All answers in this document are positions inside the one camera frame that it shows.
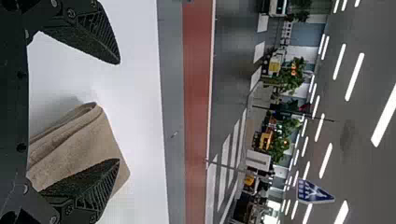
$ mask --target bush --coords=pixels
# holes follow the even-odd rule
[[[301,9],[309,9],[312,5],[312,0],[291,0],[291,4]]]

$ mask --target tree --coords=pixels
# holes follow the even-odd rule
[[[279,75],[275,77],[276,82],[282,84],[280,92],[283,93],[289,91],[289,95],[293,95],[295,90],[304,83],[304,70],[304,58],[294,58],[289,66],[282,68]]]

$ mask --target gray floor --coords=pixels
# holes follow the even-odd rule
[[[300,157],[291,172],[294,175],[299,170],[302,174],[310,161],[307,179],[336,197],[335,203],[314,205],[309,224],[334,223],[343,200],[347,200],[350,207],[345,223],[395,223],[392,208],[396,199],[396,118],[390,122],[378,148],[370,139],[396,83],[393,71],[396,2],[361,0],[357,8],[354,4],[354,0],[349,0],[345,12],[339,10],[330,16],[325,31],[331,37],[330,44],[318,70],[317,94],[321,97],[318,115],[325,113],[336,122],[325,122],[315,143],[318,122],[310,120],[307,135],[312,140],[305,157]],[[333,81],[332,73],[343,43],[346,43],[345,57],[338,78]],[[351,99],[346,102],[347,85],[361,52],[365,53],[364,63]],[[320,180],[318,172],[329,143],[333,143],[332,155]],[[294,204],[295,189],[288,191],[287,199]],[[281,223],[302,223],[306,205],[299,204],[294,220],[290,220],[291,209],[292,206]]]
[[[270,19],[268,31],[257,33],[259,13],[256,0],[217,0],[215,58],[213,71],[212,113],[210,130],[209,159],[216,155],[222,161],[223,143],[228,135],[233,141],[233,126],[240,120],[248,105],[250,93],[250,79],[259,68],[260,63],[253,63],[256,45],[265,41],[268,49],[279,44],[280,31],[283,21]],[[231,153],[226,160],[231,162]],[[217,169],[213,223],[219,224],[224,213],[233,211],[233,205],[227,211],[228,202],[237,183],[234,173],[232,184],[225,191],[224,201],[217,210],[220,190],[220,170]]]

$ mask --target black metal frame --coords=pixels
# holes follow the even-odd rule
[[[1,224],[32,223],[32,220],[35,223],[56,224],[62,221],[58,210],[40,195],[26,178],[29,146],[29,71],[26,46],[33,40],[34,35],[44,29],[44,26],[54,18],[68,17],[70,27],[76,28],[78,24],[73,25],[73,19],[78,16],[78,13],[70,15],[73,13],[70,11],[71,8],[78,10],[80,14],[87,14],[97,13],[98,7],[101,5],[95,0],[0,1]],[[91,38],[96,38],[99,36],[99,31],[94,31],[96,33],[88,30],[86,34],[92,35]],[[99,42],[103,47],[102,50],[110,51],[106,44],[112,44],[113,49],[118,51],[117,44],[114,47],[114,43],[101,43],[99,38],[94,41]],[[110,53],[115,58],[110,63],[119,63],[120,55]],[[92,55],[101,59],[101,55],[94,53]],[[81,223],[92,223],[92,220]]]

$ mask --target white lane marking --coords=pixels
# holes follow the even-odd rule
[[[285,205],[286,205],[286,199],[283,200],[282,208],[280,209],[280,212],[283,213],[283,211],[285,211]]]
[[[231,149],[231,167],[235,167],[235,157],[238,148],[238,134],[239,134],[239,120],[233,126],[233,145]],[[228,188],[230,187],[231,183],[233,182],[233,170],[230,169],[230,173],[228,173]]]
[[[347,218],[348,212],[349,206],[347,204],[347,201],[344,201],[343,205],[341,205],[340,211],[338,212],[337,218],[334,221],[334,224],[343,224]]]
[[[293,182],[293,187],[294,187],[294,188],[296,187],[297,179],[298,179],[298,175],[299,175],[299,174],[300,174],[299,171],[297,171],[297,172],[296,172],[296,176],[294,177],[294,182]]]
[[[301,137],[304,137],[304,135],[305,135],[306,123],[307,122],[308,122],[308,119],[306,119],[305,122],[304,122],[303,131],[301,132]]]
[[[216,172],[217,166],[211,163],[207,169],[207,181],[206,181],[206,213],[205,213],[205,224],[213,224],[213,215],[215,212],[215,190],[216,190]]]
[[[294,148],[298,147],[298,142],[300,141],[300,134],[297,134],[297,139],[296,139],[296,144],[294,145]]]
[[[291,212],[291,220],[294,220],[294,217],[296,216],[297,207],[298,207],[298,201],[294,203],[293,211]]]
[[[308,172],[309,172],[309,167],[311,166],[311,162],[307,162],[306,166],[305,166],[305,171],[304,171],[304,176],[303,176],[303,180],[306,180],[306,177],[308,176]]]
[[[306,147],[308,146],[308,140],[309,140],[309,137],[307,136],[307,137],[305,138],[305,142],[304,142],[304,146],[303,146],[303,153],[301,153],[301,157],[304,157],[304,156],[305,156]]]
[[[300,150],[297,149],[296,156],[294,157],[294,166],[297,165],[297,160],[298,160],[298,157],[299,157],[299,156],[300,156]]]
[[[320,45],[319,45],[319,51],[318,54],[321,54],[322,50],[323,50],[323,44],[324,44],[324,38],[326,37],[325,34],[322,35],[322,38],[320,40]]]
[[[244,143],[244,137],[245,137],[245,121],[247,118],[247,110],[244,110],[244,113],[242,114],[242,122],[241,122],[241,131],[239,134],[239,149],[238,149],[238,157],[236,158],[236,167],[239,166],[239,163],[241,161],[241,154],[242,150],[244,149],[243,145]]]
[[[309,84],[309,90],[308,90],[309,93],[311,93],[312,88],[314,87],[314,81],[315,81],[315,75],[311,77],[311,84]]]
[[[324,49],[323,49],[323,53],[322,53],[322,57],[321,57],[321,60],[322,60],[322,61],[324,60],[324,57],[326,56],[327,47],[329,47],[329,41],[330,41],[330,36],[328,35],[328,36],[326,37],[326,42],[325,42],[325,44],[324,44]]]
[[[293,158],[291,158],[291,161],[290,161],[289,171],[291,170],[292,165],[293,165]]]
[[[286,205],[285,216],[288,215],[288,213],[289,213],[289,208],[290,208],[290,200],[288,200],[288,204]]]
[[[293,180],[293,176],[291,175],[289,178],[289,185],[291,185],[291,181]]]
[[[361,0],[356,0],[355,7],[358,7],[360,3],[361,3]]]
[[[325,117],[326,117],[325,114],[322,114],[321,117],[320,117],[318,129],[317,129],[317,134],[315,134],[315,142],[317,142],[319,140],[321,128],[323,126],[323,121],[324,121]]]
[[[228,151],[230,150],[230,135],[225,139],[223,143],[222,155],[221,155],[221,163],[224,165],[228,164]],[[218,201],[218,211],[221,208],[221,205],[224,201],[224,194],[227,189],[226,185],[227,178],[227,168],[221,167],[220,172],[220,184],[219,184],[219,201]]]
[[[326,171],[327,163],[329,162],[329,158],[332,155],[332,143],[327,147],[326,155],[324,156],[323,163],[320,167],[319,178],[323,178],[324,172]]]
[[[222,217],[221,217],[220,224],[223,224],[223,223],[224,223],[225,218],[226,218],[227,215],[228,215],[228,210],[230,210],[230,206],[231,206],[231,203],[233,202],[233,197],[235,196],[237,187],[238,187],[237,184],[235,184],[235,185],[233,186],[233,192],[231,193],[231,197],[230,197],[230,199],[229,199],[228,202],[227,202],[227,206],[225,207],[225,210],[224,210],[223,215],[222,215]]]
[[[392,93],[390,94],[390,97],[388,98],[388,102],[385,105],[384,111],[382,112],[379,122],[376,124],[373,136],[371,138],[371,141],[375,147],[379,146],[379,143],[381,142],[382,137],[384,136],[384,133],[388,128],[388,125],[393,117],[395,110],[396,110],[396,84],[393,88]]]
[[[254,50],[254,59],[253,63],[257,62],[262,56],[264,56],[264,49],[265,49],[265,41],[256,45]]]
[[[304,219],[303,219],[303,224],[308,223],[308,219],[309,216],[311,215],[311,211],[312,211],[312,203],[308,205],[308,207],[306,207],[306,212],[304,215]]]
[[[317,115],[319,102],[320,102],[320,96],[317,96],[317,100],[315,101],[314,111],[312,112],[312,119],[314,119],[315,116]]]
[[[250,79],[250,90],[253,90],[256,84],[260,81],[260,77],[262,75],[262,67],[260,66],[256,72],[251,75]]]
[[[338,9],[338,5],[340,4],[340,0],[335,1],[335,5],[334,5],[334,10],[332,11],[332,13],[337,13],[337,9]]]
[[[309,101],[310,104],[314,103],[315,94],[317,93],[317,86],[318,84],[315,83],[314,89],[312,90],[312,94],[311,94],[311,100]]]
[[[335,65],[334,74],[332,75],[332,80],[337,79],[338,73],[340,72],[341,62],[344,59],[346,48],[347,48],[346,44],[343,44],[343,46],[341,46],[340,54],[338,55],[337,64]]]
[[[347,8],[347,0],[344,0],[343,7],[341,7],[341,11],[345,11]]]
[[[212,116],[212,91],[213,91],[213,62],[215,57],[215,31],[216,31],[216,0],[212,3],[212,33],[210,42],[210,73],[209,73],[209,102],[207,107],[207,138],[206,157],[209,158],[210,151],[210,124]]]
[[[353,71],[352,77],[350,78],[349,85],[346,90],[346,101],[350,100],[353,88],[355,87],[356,80],[358,79],[359,72],[361,71],[361,65],[363,64],[364,53],[359,55],[358,61],[356,62],[355,70]]]

